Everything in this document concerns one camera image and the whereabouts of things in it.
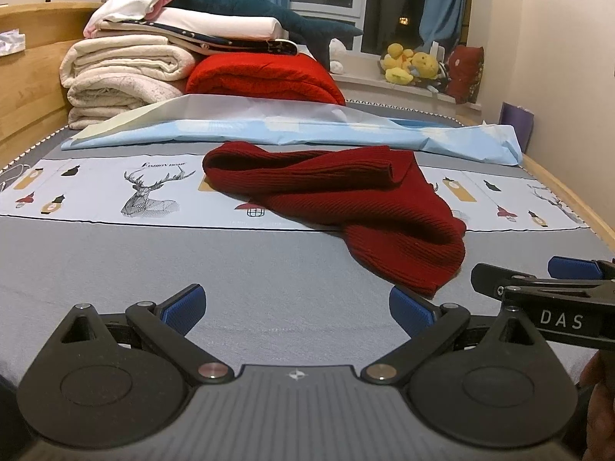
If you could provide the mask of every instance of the gray ribbed panel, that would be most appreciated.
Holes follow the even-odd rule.
[[[295,371],[305,373],[293,379]],[[246,366],[202,386],[172,425],[110,451],[38,443],[23,461],[573,461],[556,444],[501,452],[457,444],[425,428],[397,390],[363,383],[347,366]]]

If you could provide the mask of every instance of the shark plush toy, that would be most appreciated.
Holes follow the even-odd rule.
[[[349,39],[363,33],[360,29],[342,22],[300,16],[269,0],[173,0],[167,6],[217,15],[276,18],[291,35],[296,34],[303,38],[314,58],[327,70],[330,67],[331,39]]]

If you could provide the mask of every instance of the mattress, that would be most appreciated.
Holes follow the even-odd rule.
[[[394,118],[429,117],[368,104],[353,107]],[[457,126],[452,119],[438,121]],[[36,167],[44,160],[73,169],[78,165],[65,160],[96,158],[105,164],[146,156],[195,158],[219,145],[166,143],[63,152],[59,144],[67,135],[67,130],[57,133],[18,163]],[[511,178],[528,189],[541,187],[519,167],[426,153],[416,157],[426,175],[465,172],[494,186],[498,179]],[[102,183],[92,178],[91,195],[97,185]],[[82,206],[88,204],[84,199]],[[204,286],[207,312],[188,338],[236,371],[243,364],[350,364],[360,371],[408,339],[389,313],[391,283],[356,263],[335,231],[52,218],[0,216],[0,374],[14,383],[75,303],[92,303],[99,313],[123,312],[140,300],[160,302],[191,283]],[[478,315],[497,314],[499,303],[472,290],[470,271],[476,263],[548,277],[547,262],[554,255],[613,256],[582,224],[567,230],[468,231],[464,241],[462,268],[433,303],[456,302]],[[551,345],[574,379],[593,354],[586,348]]]

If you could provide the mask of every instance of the cream blanket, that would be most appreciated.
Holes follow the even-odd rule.
[[[75,43],[60,65],[60,81],[72,87],[84,72],[141,74],[160,81],[187,78],[196,59],[188,50],[159,35],[94,38]]]
[[[83,129],[119,113],[181,95],[183,92],[176,86],[140,74],[86,72],[75,79],[68,91],[68,101],[74,106],[68,125]]]

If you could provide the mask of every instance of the red blanket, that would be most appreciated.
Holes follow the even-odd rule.
[[[233,52],[212,55],[190,75],[186,93],[217,93],[345,106],[331,75],[313,58]]]
[[[410,150],[270,153],[228,142],[205,156],[203,169],[220,192],[339,226],[357,260],[423,295],[433,296],[463,261],[465,224],[425,180]]]

